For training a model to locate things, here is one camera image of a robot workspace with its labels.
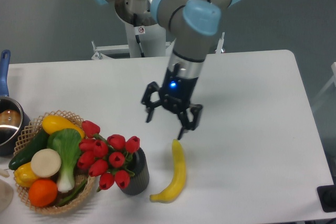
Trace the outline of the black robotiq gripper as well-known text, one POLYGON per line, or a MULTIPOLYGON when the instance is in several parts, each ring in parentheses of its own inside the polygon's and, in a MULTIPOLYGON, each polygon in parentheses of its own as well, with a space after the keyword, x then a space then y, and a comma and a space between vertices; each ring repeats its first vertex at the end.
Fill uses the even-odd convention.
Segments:
POLYGON ((199 125, 203 112, 201 104, 191 104, 191 97, 197 81, 198 77, 182 78, 167 69, 161 87, 156 82, 149 83, 141 100, 141 104, 145 105, 145 111, 148 114, 146 123, 152 120, 155 108, 162 106, 177 114, 181 123, 178 140, 181 140, 187 131, 194 131, 199 125), (151 96, 155 92, 159 92, 160 99, 151 101, 151 96))

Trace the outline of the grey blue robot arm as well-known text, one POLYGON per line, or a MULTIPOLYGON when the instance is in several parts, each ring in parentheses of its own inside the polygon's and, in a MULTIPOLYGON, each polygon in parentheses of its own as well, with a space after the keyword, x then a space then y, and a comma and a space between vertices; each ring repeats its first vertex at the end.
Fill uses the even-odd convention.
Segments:
POLYGON ((102 5, 114 3, 117 15, 132 33, 128 45, 134 57, 158 56, 153 47, 165 45, 165 38, 156 33, 150 39, 143 38, 151 26, 162 27, 175 36, 162 85, 148 84, 141 102, 148 113, 147 121, 161 106, 177 115, 180 134, 195 130, 203 107, 191 102, 194 88, 218 31, 222 11, 241 0, 96 1, 102 5))

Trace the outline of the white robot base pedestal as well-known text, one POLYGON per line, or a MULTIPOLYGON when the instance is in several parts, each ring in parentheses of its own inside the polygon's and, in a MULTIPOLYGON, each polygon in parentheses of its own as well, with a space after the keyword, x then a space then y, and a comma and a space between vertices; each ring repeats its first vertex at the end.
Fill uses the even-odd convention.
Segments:
POLYGON ((169 31, 176 38, 174 61, 204 62, 221 18, 207 0, 116 0, 114 7, 133 58, 164 56, 169 31))

